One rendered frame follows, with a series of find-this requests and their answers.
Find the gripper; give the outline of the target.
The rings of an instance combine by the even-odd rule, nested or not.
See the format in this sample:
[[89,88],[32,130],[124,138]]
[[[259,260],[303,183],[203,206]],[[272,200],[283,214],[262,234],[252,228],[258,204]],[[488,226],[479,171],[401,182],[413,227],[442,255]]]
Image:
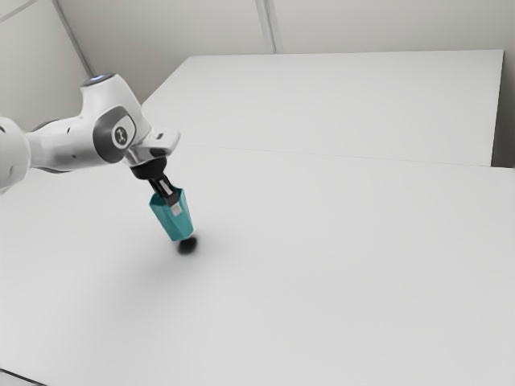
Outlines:
[[155,158],[141,165],[130,168],[133,175],[140,180],[148,180],[154,190],[154,196],[150,200],[150,208],[156,215],[171,213],[180,215],[183,210],[180,206],[180,193],[177,187],[171,184],[164,175],[167,166],[167,158]]

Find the teal faceted mug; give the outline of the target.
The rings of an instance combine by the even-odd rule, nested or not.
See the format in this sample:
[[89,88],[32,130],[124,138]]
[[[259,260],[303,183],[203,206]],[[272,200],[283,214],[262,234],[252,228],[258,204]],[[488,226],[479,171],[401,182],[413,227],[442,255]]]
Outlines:
[[172,241],[189,238],[194,232],[192,218],[183,189],[178,189],[179,201],[170,207],[165,199],[154,193],[150,199],[150,209]]

